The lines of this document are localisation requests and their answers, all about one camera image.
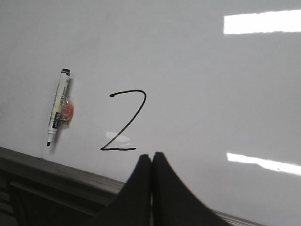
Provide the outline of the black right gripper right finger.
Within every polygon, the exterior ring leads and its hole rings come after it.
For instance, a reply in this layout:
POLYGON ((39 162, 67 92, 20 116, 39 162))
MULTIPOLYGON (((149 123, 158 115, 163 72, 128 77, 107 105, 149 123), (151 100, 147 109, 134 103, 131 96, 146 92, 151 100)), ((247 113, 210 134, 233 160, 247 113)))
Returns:
POLYGON ((180 180, 165 155, 152 160, 153 223, 155 226, 228 226, 180 180))

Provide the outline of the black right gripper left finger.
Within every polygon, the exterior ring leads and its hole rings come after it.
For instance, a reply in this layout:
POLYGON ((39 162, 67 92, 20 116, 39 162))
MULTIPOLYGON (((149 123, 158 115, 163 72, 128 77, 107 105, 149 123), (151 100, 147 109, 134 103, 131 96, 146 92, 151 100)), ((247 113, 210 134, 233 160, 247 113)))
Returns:
POLYGON ((143 154, 117 196, 88 225, 149 226, 150 201, 151 160, 147 154, 143 154))

